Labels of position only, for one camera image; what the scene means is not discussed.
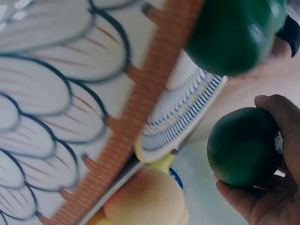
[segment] blue and white pattern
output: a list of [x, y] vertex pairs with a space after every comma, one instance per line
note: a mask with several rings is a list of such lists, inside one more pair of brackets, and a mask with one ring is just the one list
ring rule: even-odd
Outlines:
[[149, 117], [139, 144], [138, 155], [157, 160], [188, 135], [212, 104], [226, 78], [197, 68], [181, 86], [165, 90]]

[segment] finger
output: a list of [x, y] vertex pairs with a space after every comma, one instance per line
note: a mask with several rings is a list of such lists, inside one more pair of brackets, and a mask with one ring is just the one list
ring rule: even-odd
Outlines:
[[268, 111], [279, 126], [285, 138], [294, 129], [300, 130], [300, 110], [290, 100], [281, 95], [255, 97], [255, 105]]
[[285, 163], [295, 182], [300, 185], [300, 109], [280, 95], [257, 96], [255, 104], [268, 111], [278, 124], [284, 139]]
[[276, 187], [279, 186], [285, 187], [287, 185], [288, 185], [287, 181], [284, 177], [278, 175], [272, 175], [268, 180], [256, 185], [255, 187], [270, 192]]
[[221, 180], [217, 181], [216, 187], [225, 200], [249, 222], [251, 211], [259, 198], [247, 190], [231, 187]]
[[279, 166], [278, 170], [284, 174], [286, 174], [288, 172], [288, 169], [287, 169], [287, 166], [286, 166], [286, 163], [285, 161], [283, 161], [281, 163], [281, 165]]

